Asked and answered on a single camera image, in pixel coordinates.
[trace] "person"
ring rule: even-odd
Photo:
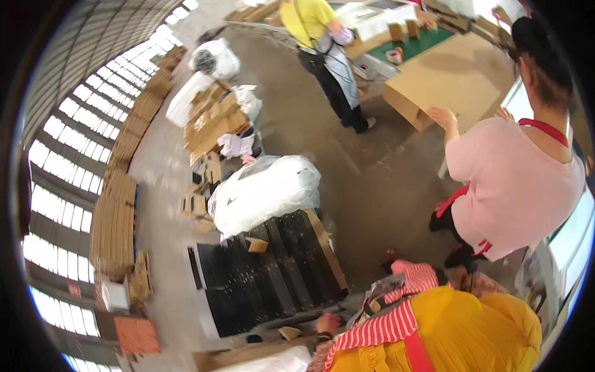
[[[353,32],[335,18],[325,0],[283,0],[281,22],[296,39],[298,58],[318,80],[343,127],[364,133],[376,123],[364,119],[358,87],[343,45],[353,41]]]
[[[534,119],[515,123],[501,108],[461,136],[450,110],[427,112],[445,130],[451,178],[468,182],[431,216],[431,231],[450,229],[461,243],[446,268],[473,270],[475,260],[495,261],[539,242],[570,216],[584,189],[585,167],[572,151],[568,124],[568,69],[537,20],[519,18],[512,39]]]
[[[368,316],[368,310],[357,314],[342,335],[336,315],[319,318],[308,372],[533,369],[541,345],[539,319],[494,280],[461,268],[451,285],[430,265],[405,260],[396,260],[392,269],[391,277],[374,283],[362,305],[370,309],[380,299],[376,302],[385,306],[380,316]]]

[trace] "pink shirt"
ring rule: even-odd
[[[453,180],[469,181],[467,195],[452,205],[455,229],[475,252],[492,244],[484,254],[490,261],[556,230],[576,207],[585,182],[578,157],[562,164],[519,124],[496,117],[450,141],[446,162]]]

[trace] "gray apron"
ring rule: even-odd
[[[358,85],[353,77],[349,59],[345,55],[345,50],[341,45],[333,43],[333,37],[330,36],[328,32],[318,41],[316,48],[321,52],[325,52],[328,51],[331,44],[333,44],[333,47],[324,58],[325,66],[339,82],[339,86],[341,87],[349,106],[351,109],[354,109],[359,106],[361,100],[358,95]],[[305,48],[303,46],[299,46],[299,48],[310,54],[316,54],[316,51],[313,49]]]

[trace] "red apron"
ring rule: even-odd
[[[519,120],[519,125],[537,128],[537,129],[541,130],[542,132],[544,132],[545,134],[549,135],[550,137],[554,138],[556,141],[560,142],[564,146],[568,147],[568,139],[566,138],[566,136],[562,132],[560,132],[558,129],[552,127],[551,125],[549,125],[547,123],[544,123],[543,121],[523,118],[523,119]],[[453,204],[454,201],[458,197],[460,197],[462,195],[466,195],[467,192],[469,191],[470,184],[471,183],[468,183],[467,185],[461,187],[460,189],[455,191],[448,199],[439,202],[438,206],[436,207],[436,217],[437,218],[442,217],[442,215],[446,211],[446,208],[448,208],[451,204]],[[483,240],[480,243],[480,246],[482,246],[484,244],[486,244],[486,240]],[[492,245],[487,243],[486,247],[481,252],[479,252],[477,254],[483,254],[483,253],[487,252],[491,247],[492,247]]]

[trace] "concrete floor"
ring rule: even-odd
[[[356,135],[340,125],[292,51],[251,33],[225,30],[222,36],[242,62],[233,83],[258,85],[255,94],[264,107],[256,125],[266,153],[302,154],[321,172],[321,218],[352,292],[384,275],[380,264],[387,248],[407,260],[441,266],[456,242],[448,232],[430,233],[427,224],[436,203],[460,186],[437,177],[444,156],[442,129],[419,134],[374,94],[379,83],[362,106],[378,124]],[[194,232],[191,221],[177,212],[191,170],[182,130],[164,115],[191,76],[188,57],[176,69],[176,85],[129,171],[140,184],[138,245],[150,253],[155,294],[148,310],[162,347],[162,355],[143,358],[134,365],[136,371],[194,371],[192,351],[237,344],[214,336],[206,297],[194,287],[187,258],[187,246],[217,242],[218,235]],[[504,284],[511,283],[516,268],[501,262],[482,266]]]

